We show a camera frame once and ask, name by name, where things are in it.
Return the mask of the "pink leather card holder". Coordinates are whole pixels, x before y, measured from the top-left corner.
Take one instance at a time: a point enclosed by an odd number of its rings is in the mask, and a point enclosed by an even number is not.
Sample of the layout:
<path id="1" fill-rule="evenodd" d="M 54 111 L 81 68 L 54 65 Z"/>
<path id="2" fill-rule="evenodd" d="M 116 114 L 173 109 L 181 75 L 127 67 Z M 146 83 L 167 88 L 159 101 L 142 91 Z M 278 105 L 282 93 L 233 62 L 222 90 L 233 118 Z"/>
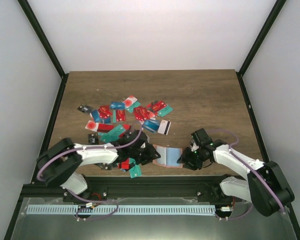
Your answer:
<path id="1" fill-rule="evenodd" d="M 178 163 L 178 160 L 183 153 L 183 150 L 181 148 L 164 147 L 156 144 L 154 144 L 153 146 L 160 155 L 159 158 L 152 161 L 153 164 L 165 168 L 178 169 L 183 167 L 182 163 Z"/>

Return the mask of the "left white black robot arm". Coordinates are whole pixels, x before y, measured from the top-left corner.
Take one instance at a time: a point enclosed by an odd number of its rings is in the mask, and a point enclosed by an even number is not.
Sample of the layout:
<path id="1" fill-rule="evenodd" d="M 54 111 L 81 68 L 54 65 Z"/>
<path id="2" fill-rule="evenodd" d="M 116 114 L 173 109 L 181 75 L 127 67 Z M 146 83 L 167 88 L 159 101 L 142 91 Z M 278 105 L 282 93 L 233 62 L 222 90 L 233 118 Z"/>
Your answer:
<path id="1" fill-rule="evenodd" d="M 71 138 L 60 140 L 37 159 L 37 180 L 47 187 L 61 187 L 73 193 L 81 202 L 87 202 L 92 189 L 77 168 L 87 165 L 118 165 L 134 159 L 135 164 L 146 165 L 159 159 L 160 153 L 149 143 L 141 130 L 127 130 L 122 136 L 101 145 L 82 145 Z"/>

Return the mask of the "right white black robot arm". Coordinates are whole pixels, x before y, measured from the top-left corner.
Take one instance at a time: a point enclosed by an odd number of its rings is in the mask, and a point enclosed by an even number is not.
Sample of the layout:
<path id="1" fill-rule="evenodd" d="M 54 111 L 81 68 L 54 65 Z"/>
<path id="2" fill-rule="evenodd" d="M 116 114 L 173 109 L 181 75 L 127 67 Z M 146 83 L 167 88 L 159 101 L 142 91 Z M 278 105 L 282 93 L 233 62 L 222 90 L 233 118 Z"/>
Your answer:
<path id="1" fill-rule="evenodd" d="M 183 150 L 177 160 L 184 168 L 199 170 L 203 163 L 217 163 L 237 173 L 240 177 L 229 176 L 212 188 L 213 198 L 219 202 L 229 196 L 247 202 L 263 216 L 269 217 L 276 212 L 285 212 L 285 207 L 295 200 L 280 166 L 274 162 L 253 159 L 234 149 L 238 143 L 226 143 L 221 139 L 213 140 L 203 129 L 191 134 L 190 146 Z"/>

